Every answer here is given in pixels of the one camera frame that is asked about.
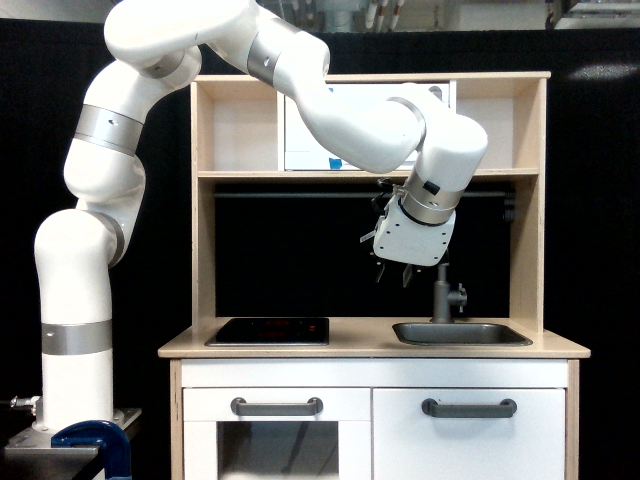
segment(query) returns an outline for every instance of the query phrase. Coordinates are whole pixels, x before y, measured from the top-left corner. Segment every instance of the white box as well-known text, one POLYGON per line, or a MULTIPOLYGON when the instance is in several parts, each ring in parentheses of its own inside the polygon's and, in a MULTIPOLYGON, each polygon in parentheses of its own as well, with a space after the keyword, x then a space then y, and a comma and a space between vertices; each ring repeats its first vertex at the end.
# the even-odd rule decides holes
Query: white box
MULTIPOLYGON (((441 95, 442 101, 456 110, 455 80, 447 83, 421 83, 426 91, 441 95)), ((344 103, 366 110, 372 105, 396 96, 394 84, 331 84, 329 89, 344 103)), ((284 99, 284 165, 279 170, 359 170, 322 147, 306 127, 295 102, 284 99)), ((415 161, 415 152, 409 156, 399 170, 410 170, 415 161)))

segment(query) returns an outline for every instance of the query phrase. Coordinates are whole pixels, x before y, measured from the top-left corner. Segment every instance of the metal rod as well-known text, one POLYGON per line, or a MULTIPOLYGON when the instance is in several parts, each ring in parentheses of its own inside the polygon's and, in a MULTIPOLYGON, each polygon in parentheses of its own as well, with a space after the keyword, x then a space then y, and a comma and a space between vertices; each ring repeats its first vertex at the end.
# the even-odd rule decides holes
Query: metal rod
MULTIPOLYGON (((214 198, 367 198, 377 197, 379 193, 352 193, 352 192, 300 192, 300 193, 214 193, 214 198)), ((464 192, 467 198, 504 198, 507 192, 464 192)))

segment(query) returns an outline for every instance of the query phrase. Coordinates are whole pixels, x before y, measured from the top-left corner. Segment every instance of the stainless steel sink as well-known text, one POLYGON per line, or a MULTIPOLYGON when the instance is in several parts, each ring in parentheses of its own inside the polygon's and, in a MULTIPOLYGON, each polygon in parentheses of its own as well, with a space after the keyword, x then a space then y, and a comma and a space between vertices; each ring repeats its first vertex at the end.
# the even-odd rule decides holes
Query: stainless steel sink
POLYGON ((505 325, 495 323, 396 323, 398 340, 412 345, 503 345, 533 342, 505 325))

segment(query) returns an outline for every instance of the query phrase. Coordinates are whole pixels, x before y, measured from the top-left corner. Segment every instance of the faucet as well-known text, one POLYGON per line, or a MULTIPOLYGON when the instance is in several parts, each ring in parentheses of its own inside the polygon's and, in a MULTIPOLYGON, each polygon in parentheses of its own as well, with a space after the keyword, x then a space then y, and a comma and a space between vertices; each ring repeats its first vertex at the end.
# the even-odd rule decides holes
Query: faucet
POLYGON ((467 304, 467 291, 461 283, 458 290, 451 290, 451 284, 447 281, 447 261, 438 264, 438 280, 433 284, 433 318, 432 323, 453 323, 451 307, 462 308, 467 304))

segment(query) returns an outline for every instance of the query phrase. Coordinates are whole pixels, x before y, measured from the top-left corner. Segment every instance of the cabinet handle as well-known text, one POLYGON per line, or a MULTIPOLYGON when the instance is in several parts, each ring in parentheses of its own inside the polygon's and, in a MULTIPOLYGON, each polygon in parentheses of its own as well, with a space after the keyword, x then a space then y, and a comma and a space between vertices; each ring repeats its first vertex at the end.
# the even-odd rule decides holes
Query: cabinet handle
POLYGON ((231 411, 239 417, 310 417, 322 409, 322 400, 315 397, 307 403, 247 403, 241 397, 231 401, 231 411))
POLYGON ((436 418, 511 418, 517 408, 510 398, 499 405, 439 405, 433 398, 422 402, 422 411, 436 418))

